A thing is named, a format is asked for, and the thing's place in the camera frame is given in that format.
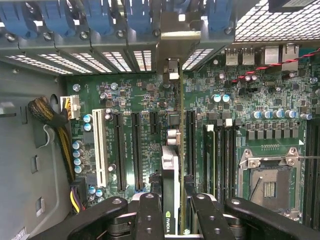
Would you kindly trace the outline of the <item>black RAM slot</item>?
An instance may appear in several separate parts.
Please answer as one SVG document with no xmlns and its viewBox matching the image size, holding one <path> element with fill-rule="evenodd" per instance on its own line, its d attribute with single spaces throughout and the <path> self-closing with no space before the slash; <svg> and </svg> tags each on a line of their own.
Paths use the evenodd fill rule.
<svg viewBox="0 0 320 240">
<path fill-rule="evenodd" d="M 237 160 L 236 160 L 236 129 L 230 130 L 230 197 L 236 196 Z"/>
<path fill-rule="evenodd" d="M 225 125 L 223 126 L 223 197 L 224 201 L 228 198 L 229 196 L 229 150 L 228 150 L 228 145 L 229 145 L 229 130 L 228 127 Z"/>
<path fill-rule="evenodd" d="M 313 137 L 313 127 L 311 124 L 311 120 L 307 121 L 307 132 L 306 132 L 306 149 L 305 149 L 305 156 L 309 157 L 312 155 L 312 137 Z M 312 185 L 313 185 L 313 170 L 312 170 L 313 164 L 311 163 L 310 159 L 305 160 L 305 225 L 308 227 L 311 227 L 311 217 L 312 217 Z"/>
<path fill-rule="evenodd" d="M 320 119 L 314 126 L 313 153 L 317 159 L 313 162 L 313 183 L 314 183 L 314 203 L 313 203 L 313 228 L 320 228 Z"/>
<path fill-rule="evenodd" d="M 216 143 L 217 143 L 217 154 L 216 154 L 216 165 L 217 165 L 217 184 L 216 184 L 216 198 L 220 203 L 222 201 L 222 127 L 216 128 Z"/>
</svg>

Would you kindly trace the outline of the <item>CPU socket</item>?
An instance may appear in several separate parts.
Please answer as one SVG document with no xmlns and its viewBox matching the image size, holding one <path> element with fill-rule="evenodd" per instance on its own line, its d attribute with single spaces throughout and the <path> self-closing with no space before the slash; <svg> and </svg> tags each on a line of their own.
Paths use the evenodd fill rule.
<svg viewBox="0 0 320 240">
<path fill-rule="evenodd" d="M 302 219 L 302 158 L 296 147 L 285 153 L 254 155 L 244 149 L 238 163 L 237 196 L 293 221 Z"/>
</svg>

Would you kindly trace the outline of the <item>long black expansion slot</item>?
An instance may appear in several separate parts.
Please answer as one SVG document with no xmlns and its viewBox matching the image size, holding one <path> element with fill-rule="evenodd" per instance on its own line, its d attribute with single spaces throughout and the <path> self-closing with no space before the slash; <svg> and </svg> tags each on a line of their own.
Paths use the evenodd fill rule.
<svg viewBox="0 0 320 240">
<path fill-rule="evenodd" d="M 187 172 L 196 178 L 196 112 L 187 110 L 185 120 Z"/>
<path fill-rule="evenodd" d="M 133 168 L 135 190 L 142 191 L 144 188 L 143 163 L 142 163 L 142 136 L 141 116 L 139 112 L 131 113 L 132 147 L 133 147 Z"/>
<path fill-rule="evenodd" d="M 116 175 L 117 175 L 117 189 L 123 192 L 127 187 L 127 173 L 126 173 L 126 157 L 125 157 L 125 140 L 124 140 L 124 124 L 123 114 L 118 112 L 113 115 L 114 125 L 114 141 L 116 150 Z"/>
</svg>

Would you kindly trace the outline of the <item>white expansion slot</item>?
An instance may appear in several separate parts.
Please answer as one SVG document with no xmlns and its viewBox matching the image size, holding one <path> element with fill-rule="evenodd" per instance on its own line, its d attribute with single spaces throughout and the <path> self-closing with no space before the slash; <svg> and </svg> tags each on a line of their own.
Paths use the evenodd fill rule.
<svg viewBox="0 0 320 240">
<path fill-rule="evenodd" d="M 106 119 L 104 109 L 92 110 L 97 186 L 106 188 L 109 181 Z"/>
</svg>

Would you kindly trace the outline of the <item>short black expansion slot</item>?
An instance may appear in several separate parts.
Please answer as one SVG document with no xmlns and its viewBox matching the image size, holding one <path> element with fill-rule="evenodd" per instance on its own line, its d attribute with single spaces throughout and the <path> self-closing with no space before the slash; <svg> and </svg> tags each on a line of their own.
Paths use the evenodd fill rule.
<svg viewBox="0 0 320 240">
<path fill-rule="evenodd" d="M 149 112 L 149 122 L 150 122 L 150 134 L 156 135 L 159 133 L 159 116 L 157 111 Z"/>
</svg>

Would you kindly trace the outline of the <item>green Dell motherboard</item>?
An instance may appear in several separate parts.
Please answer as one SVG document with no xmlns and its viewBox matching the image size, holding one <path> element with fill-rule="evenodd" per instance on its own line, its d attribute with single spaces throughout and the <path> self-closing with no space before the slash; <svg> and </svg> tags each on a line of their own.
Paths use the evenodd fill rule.
<svg viewBox="0 0 320 240">
<path fill-rule="evenodd" d="M 217 199 L 217 127 L 221 126 L 222 179 L 221 202 L 224 200 L 224 126 L 228 127 L 228 198 L 230 197 L 231 127 L 236 130 L 236 192 L 239 161 L 246 148 L 254 155 L 277 155 L 296 147 L 299 156 L 306 156 L 307 121 L 312 124 L 312 155 L 314 130 L 320 120 L 320 47 L 300 48 L 293 60 L 281 60 L 276 66 L 262 65 L 265 49 L 254 48 L 255 65 L 243 65 L 242 49 L 238 65 L 227 66 L 225 51 L 197 71 L 183 74 L 184 106 L 184 176 L 188 174 L 186 157 L 186 111 L 195 111 L 197 193 Z M 282 65 L 298 62 L 297 71 L 282 71 Z M 162 154 L 169 133 L 169 124 L 177 128 L 174 113 L 174 89 L 164 85 L 160 76 L 151 73 L 72 76 L 66 79 L 67 92 L 78 95 L 80 118 L 70 122 L 75 176 L 71 185 L 74 207 L 82 210 L 112 196 L 131 201 L 134 195 L 151 192 L 149 177 L 160 173 L 162 194 L 165 175 Z M 108 183 L 97 186 L 92 110 L 104 109 Z M 158 112 L 158 134 L 150 133 L 150 112 Z M 144 188 L 135 189 L 131 113 L 141 119 L 142 168 Z M 118 191 L 114 114 L 122 113 L 125 148 L 126 189 Z M 301 160 L 303 186 L 302 218 L 305 225 L 305 160 Z"/>
</svg>

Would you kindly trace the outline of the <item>white power connector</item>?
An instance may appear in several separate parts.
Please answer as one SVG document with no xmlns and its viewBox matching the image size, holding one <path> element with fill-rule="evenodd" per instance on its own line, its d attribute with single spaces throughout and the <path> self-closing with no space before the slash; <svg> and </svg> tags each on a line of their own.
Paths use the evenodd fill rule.
<svg viewBox="0 0 320 240">
<path fill-rule="evenodd" d="M 67 120 L 79 120 L 81 117 L 80 98 L 78 95 L 61 96 L 60 110 L 66 115 Z"/>
</svg>

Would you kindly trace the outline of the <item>grey power supply unit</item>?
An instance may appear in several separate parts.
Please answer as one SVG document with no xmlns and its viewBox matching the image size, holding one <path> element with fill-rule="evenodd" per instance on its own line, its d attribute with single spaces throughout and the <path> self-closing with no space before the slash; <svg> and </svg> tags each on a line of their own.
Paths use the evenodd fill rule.
<svg viewBox="0 0 320 240">
<path fill-rule="evenodd" d="M 57 137 L 28 110 L 44 96 L 59 111 L 64 93 L 53 75 L 0 62 L 0 240 L 33 237 L 70 212 Z"/>
</svg>

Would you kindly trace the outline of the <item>silver rear port block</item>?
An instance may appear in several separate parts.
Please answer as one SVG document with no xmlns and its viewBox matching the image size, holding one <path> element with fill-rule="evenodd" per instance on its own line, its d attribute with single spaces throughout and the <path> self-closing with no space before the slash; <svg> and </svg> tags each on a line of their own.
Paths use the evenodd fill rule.
<svg viewBox="0 0 320 240">
<path fill-rule="evenodd" d="M 264 49 L 264 63 L 266 65 L 279 62 L 279 46 L 266 46 Z"/>
<path fill-rule="evenodd" d="M 283 46 L 282 48 L 282 61 L 288 61 L 293 60 L 299 57 L 299 49 L 300 47 L 296 44 L 289 43 Z M 296 72 L 298 70 L 298 62 L 290 62 L 290 63 L 284 63 L 282 65 L 282 71 L 290 71 L 290 72 Z"/>
<path fill-rule="evenodd" d="M 255 65 L 255 50 L 252 47 L 242 49 L 242 64 L 244 66 Z"/>
<path fill-rule="evenodd" d="M 239 51 L 236 48 L 226 48 L 225 52 L 225 64 L 227 66 L 239 65 Z"/>
</svg>

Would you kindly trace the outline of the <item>open grey PC case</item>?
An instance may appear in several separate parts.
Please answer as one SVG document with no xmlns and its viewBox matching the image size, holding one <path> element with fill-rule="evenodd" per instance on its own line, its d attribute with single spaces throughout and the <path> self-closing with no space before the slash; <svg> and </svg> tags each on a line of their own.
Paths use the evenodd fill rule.
<svg viewBox="0 0 320 240">
<path fill-rule="evenodd" d="M 0 62 L 57 77 L 64 86 L 61 97 L 71 96 L 67 89 L 68 77 L 154 74 L 163 81 L 162 74 L 157 72 L 156 46 L 164 12 L 177 13 L 179 21 L 186 21 L 192 30 L 201 32 L 199 43 L 182 66 L 183 79 L 185 72 L 200 70 L 228 48 L 279 46 L 279 62 L 286 44 L 320 48 L 320 0 L 232 0 L 229 25 L 218 32 L 209 32 L 207 0 L 149 0 L 151 31 L 147 34 L 137 34 L 129 27 L 126 0 L 108 0 L 114 27 L 111 35 L 100 35 L 90 29 L 84 0 L 67 0 L 75 24 L 75 35 L 70 37 L 47 28 L 39 6 L 43 1 L 50 0 L 0 0 L 24 2 L 37 28 L 37 37 L 23 39 L 7 31 L 0 19 Z M 263 66 L 274 67 L 279 62 L 265 64 L 262 57 Z M 61 111 L 60 98 L 59 106 L 60 110 L 55 111 L 46 97 L 39 96 L 30 101 L 27 108 L 32 117 L 51 128 L 57 138 L 69 183 L 70 211 L 66 220 L 90 207 L 75 209 L 71 185 L 80 180 L 75 175 L 73 161 L 72 119 L 68 120 Z M 165 234 L 161 195 L 164 240 L 202 240 L 202 235 L 194 234 L 189 227 L 189 204 L 184 187 L 183 193 L 183 232 L 178 236 Z M 307 240 L 320 240 L 320 230 L 299 224 L 307 227 Z"/>
</svg>

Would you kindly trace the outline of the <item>blue slot clip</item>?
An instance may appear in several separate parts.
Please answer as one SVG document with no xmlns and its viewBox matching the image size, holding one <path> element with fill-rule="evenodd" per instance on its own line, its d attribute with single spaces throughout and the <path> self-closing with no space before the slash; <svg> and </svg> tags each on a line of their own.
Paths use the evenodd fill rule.
<svg viewBox="0 0 320 240">
<path fill-rule="evenodd" d="M 151 32 L 150 1 L 149 0 L 125 0 L 128 26 L 137 34 Z"/>
<path fill-rule="evenodd" d="M 72 37 L 76 27 L 67 0 L 46 0 L 39 3 L 46 27 L 62 37 Z"/>
<path fill-rule="evenodd" d="M 37 26 L 25 2 L 0 2 L 0 19 L 7 31 L 23 39 L 38 36 Z"/>
<path fill-rule="evenodd" d="M 114 33 L 109 0 L 83 0 L 86 21 L 91 30 L 102 36 Z"/>
<path fill-rule="evenodd" d="M 206 12 L 210 33 L 223 31 L 229 26 L 232 0 L 207 0 Z"/>
</svg>

